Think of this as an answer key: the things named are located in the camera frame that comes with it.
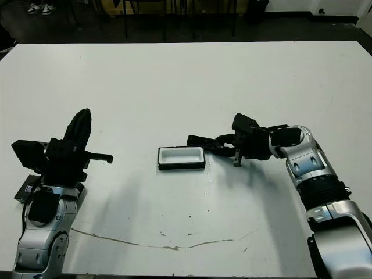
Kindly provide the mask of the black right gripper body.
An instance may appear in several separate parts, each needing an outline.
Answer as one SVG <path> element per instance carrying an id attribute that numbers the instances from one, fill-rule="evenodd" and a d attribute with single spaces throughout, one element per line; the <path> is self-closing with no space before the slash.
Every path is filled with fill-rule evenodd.
<path id="1" fill-rule="evenodd" d="M 234 167 L 241 167 L 242 158 L 269 160 L 272 153 L 269 149 L 269 130 L 265 127 L 235 130 L 232 145 L 235 148 Z"/>

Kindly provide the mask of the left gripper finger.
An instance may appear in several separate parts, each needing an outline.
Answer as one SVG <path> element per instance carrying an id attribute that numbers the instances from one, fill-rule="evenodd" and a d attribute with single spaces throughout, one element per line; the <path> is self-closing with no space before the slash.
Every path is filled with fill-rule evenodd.
<path id="1" fill-rule="evenodd" d="M 83 118 L 85 109 L 80 110 L 67 126 L 64 141 L 70 144 L 71 148 L 82 151 L 84 148 L 84 135 L 81 133 L 83 128 Z"/>
<path id="2" fill-rule="evenodd" d="M 91 122 L 91 111 L 88 108 L 83 109 L 77 123 L 77 140 L 81 150 L 85 150 L 87 146 L 91 134 Z"/>

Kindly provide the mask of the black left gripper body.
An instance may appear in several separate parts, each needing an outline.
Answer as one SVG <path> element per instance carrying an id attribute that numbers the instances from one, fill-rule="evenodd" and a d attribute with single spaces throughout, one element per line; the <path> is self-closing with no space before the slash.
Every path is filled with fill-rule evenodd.
<path id="1" fill-rule="evenodd" d="M 113 156 L 85 150 L 87 141 L 51 138 L 46 149 L 47 163 L 43 171 L 45 185 L 76 185 L 84 182 L 91 160 L 113 162 Z"/>

